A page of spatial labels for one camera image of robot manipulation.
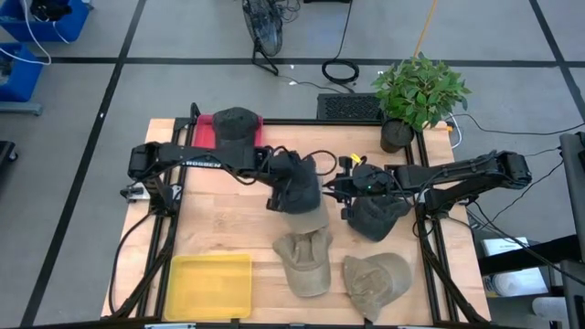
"beige baseball cap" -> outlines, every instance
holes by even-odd
[[[323,195],[321,195],[321,203],[316,209],[296,215],[282,213],[282,218],[291,231],[296,234],[313,232],[329,225],[329,213]]]
[[[409,264],[395,253],[381,253],[366,259],[346,256],[344,281],[354,306],[371,322],[380,310],[412,285]]]
[[[329,291],[329,246],[332,241],[327,228],[320,228],[306,234],[289,233],[272,243],[272,248],[282,258],[292,293],[299,297],[313,297]]]

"blue bin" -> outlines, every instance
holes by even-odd
[[[63,4],[69,3],[71,6],[71,14],[64,15],[55,26],[53,22],[38,22],[28,12],[28,22],[30,29],[35,34],[39,42],[41,41],[59,41],[63,40],[59,37],[57,31],[68,41],[72,42],[80,37],[81,29],[88,17],[89,9],[81,0],[57,0]],[[22,11],[20,0],[5,0],[0,7],[0,26],[16,40],[21,42],[34,41],[28,31],[27,22],[25,21],[25,13]]]
[[[38,59],[25,45],[19,43],[0,43],[0,48],[7,53],[13,54],[23,59]],[[0,52],[0,57],[10,58]],[[12,59],[14,65],[8,81],[0,85],[0,101],[28,101],[33,94],[37,85],[38,76],[43,68],[41,64],[26,63],[22,60]]]

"wooden table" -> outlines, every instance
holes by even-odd
[[[151,120],[146,141],[170,141],[173,124],[172,119]],[[337,156],[351,153],[366,155],[369,163],[379,166],[406,163],[404,152],[382,152],[379,147],[379,127],[265,125],[262,129],[263,143],[285,145],[289,150],[298,151],[301,156],[325,149]],[[444,123],[425,131],[424,138],[431,165],[453,161]],[[418,154],[416,143],[413,149],[414,154]],[[324,154],[317,155],[315,160],[320,172],[327,171],[333,165],[333,160]],[[324,181],[334,175],[324,177]],[[187,169],[175,255],[242,252],[251,255],[252,313],[249,318],[241,319],[242,323],[362,324],[363,317],[346,295],[341,262],[346,255],[365,258],[380,252],[395,252],[410,264],[413,285],[404,295],[382,309],[375,324],[432,324],[420,244],[411,232],[414,210],[401,218],[384,240],[373,243],[352,230],[340,218],[341,205],[326,197],[330,230],[334,237],[329,251],[332,262],[331,289],[322,296],[299,298],[289,290],[281,260],[271,248],[272,242],[289,232],[289,228],[281,219],[281,214],[265,209],[270,192],[269,187],[260,183],[243,186],[221,170]],[[123,233],[142,218],[146,211],[147,203],[144,201],[129,205]],[[451,216],[467,222],[464,207],[454,207]],[[142,278],[153,224],[154,220],[149,220],[135,230],[122,249],[114,287],[116,307],[120,306]],[[477,312],[489,319],[470,230],[450,220],[443,220],[442,228],[452,279]],[[158,279],[155,278],[147,314],[153,313],[157,285]],[[442,318],[447,319],[441,284],[438,284],[437,291]],[[109,314],[106,305],[103,315]]]

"electric fan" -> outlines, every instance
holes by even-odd
[[[278,54],[282,48],[282,19],[274,0],[243,0],[242,8],[254,42],[252,64],[278,75],[278,69],[268,59]],[[257,62],[256,53],[262,54],[271,69]]]

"yellow tray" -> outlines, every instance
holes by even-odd
[[[167,321],[242,319],[250,316],[250,255],[175,256],[164,317]]]

